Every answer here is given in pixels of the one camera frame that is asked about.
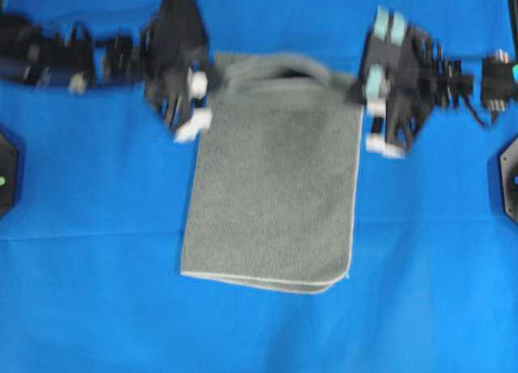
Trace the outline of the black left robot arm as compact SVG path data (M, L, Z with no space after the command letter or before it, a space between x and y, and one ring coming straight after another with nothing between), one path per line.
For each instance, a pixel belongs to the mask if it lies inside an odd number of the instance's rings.
M221 82L197 0L161 0L138 41L126 34L95 39L80 21L64 39L25 15L3 13L1 78L77 95L141 83L176 143L191 142L211 127L205 100Z

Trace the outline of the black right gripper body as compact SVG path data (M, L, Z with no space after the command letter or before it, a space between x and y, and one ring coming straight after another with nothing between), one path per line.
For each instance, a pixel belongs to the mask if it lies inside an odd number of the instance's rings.
M362 77L376 63L386 69L389 78L386 109L367 112L384 118L385 141L405 153L410 152L433 109L431 97L421 90L426 85L422 45L430 38L428 32L408 22L401 13L379 6L364 46Z

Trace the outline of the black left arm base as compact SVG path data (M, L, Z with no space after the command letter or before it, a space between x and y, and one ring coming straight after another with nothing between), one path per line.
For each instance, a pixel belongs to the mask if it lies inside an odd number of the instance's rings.
M23 196L25 141L1 125L1 218L5 218Z

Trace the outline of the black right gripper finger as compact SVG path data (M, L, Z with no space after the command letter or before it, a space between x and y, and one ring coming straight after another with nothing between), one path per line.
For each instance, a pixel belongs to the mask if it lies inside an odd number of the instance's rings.
M352 84L347 95L367 110L385 110L389 97L386 69L381 64L371 64L367 73Z
M386 159L403 159L405 152L399 146L394 146L385 141L383 135L383 117L373 117L371 131L365 139L365 146L368 152L377 153Z

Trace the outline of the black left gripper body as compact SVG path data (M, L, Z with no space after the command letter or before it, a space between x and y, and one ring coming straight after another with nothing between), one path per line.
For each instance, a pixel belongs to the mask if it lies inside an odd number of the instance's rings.
M166 126L191 116L188 68L209 61L209 41L196 0L162 0L147 30L144 96Z

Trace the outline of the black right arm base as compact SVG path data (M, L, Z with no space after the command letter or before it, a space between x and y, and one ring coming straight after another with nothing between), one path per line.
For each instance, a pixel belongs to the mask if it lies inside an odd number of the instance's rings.
M491 213L517 227L517 136L509 138L487 164Z

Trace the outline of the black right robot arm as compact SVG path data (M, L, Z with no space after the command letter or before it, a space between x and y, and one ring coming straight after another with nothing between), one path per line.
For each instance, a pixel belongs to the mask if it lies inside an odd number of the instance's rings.
M404 158L435 108L464 104L480 126L493 127L517 98L517 62L502 50L480 62L487 121L471 103L475 77L463 70L462 59L445 56L427 31L379 6L353 87L354 97L373 118L367 150L389 159Z

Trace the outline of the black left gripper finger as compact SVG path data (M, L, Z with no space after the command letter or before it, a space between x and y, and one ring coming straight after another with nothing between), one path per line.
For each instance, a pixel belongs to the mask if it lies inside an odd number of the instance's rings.
M197 136L210 129L213 112L210 108L195 108L193 115L174 133L175 143L194 141Z
M188 68L188 93L191 100L201 100L225 81L224 71L210 61L201 61Z

